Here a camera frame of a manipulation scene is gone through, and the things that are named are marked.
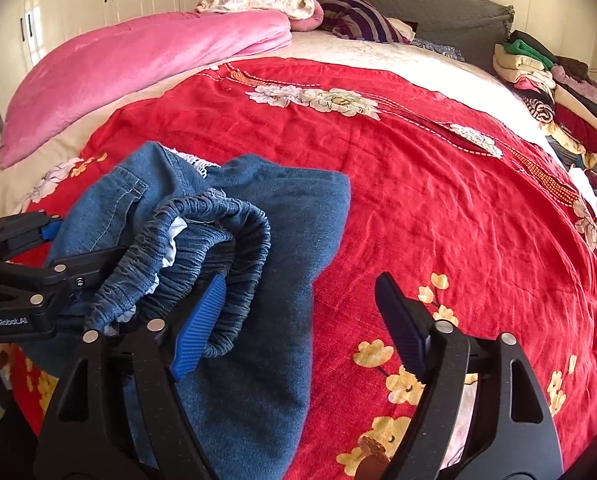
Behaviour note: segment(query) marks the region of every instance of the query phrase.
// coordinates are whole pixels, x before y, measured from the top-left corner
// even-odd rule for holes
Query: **logo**
[[[26,317],[15,317],[13,319],[0,319],[0,326],[9,325],[27,325],[28,321]]]

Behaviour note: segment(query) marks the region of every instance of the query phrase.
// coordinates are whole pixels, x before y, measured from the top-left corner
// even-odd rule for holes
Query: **denim pants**
[[[140,319],[166,316],[198,280],[222,272],[226,307],[204,353],[213,358],[178,394],[221,479],[281,478],[309,407],[312,282],[338,250],[349,200],[341,173],[255,155],[198,171],[147,142],[83,194],[48,260],[117,244],[130,246],[126,256],[98,291],[63,310],[53,340],[24,350],[59,374],[83,330],[101,330],[133,304]],[[161,268],[176,218],[188,227],[174,264]],[[139,457],[153,463],[133,383],[126,403]]]

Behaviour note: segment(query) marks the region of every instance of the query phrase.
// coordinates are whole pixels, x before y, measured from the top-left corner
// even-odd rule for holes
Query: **pink comforter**
[[[288,46],[275,10],[168,12],[93,30],[52,50],[7,109],[0,166],[8,168],[93,110],[185,70]]]

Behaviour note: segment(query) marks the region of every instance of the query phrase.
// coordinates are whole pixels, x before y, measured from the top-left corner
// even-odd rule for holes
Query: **striped clothing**
[[[386,17],[364,0],[323,0],[321,6],[325,17],[320,28],[339,38],[409,43]]]

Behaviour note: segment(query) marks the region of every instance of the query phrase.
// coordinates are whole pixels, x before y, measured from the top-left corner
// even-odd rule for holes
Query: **red floral bedspread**
[[[254,152],[351,178],[341,249],[314,287],[311,409],[288,479],[348,478],[362,434],[393,454],[406,431],[422,386],[400,366],[374,306],[383,270],[437,319],[475,336],[518,336],[566,465],[594,437],[597,224],[540,148],[389,72],[247,60],[117,110],[28,210],[67,213],[148,139],[219,164]],[[44,254],[21,260],[38,265]],[[55,380],[22,354],[12,377],[38,429]]]

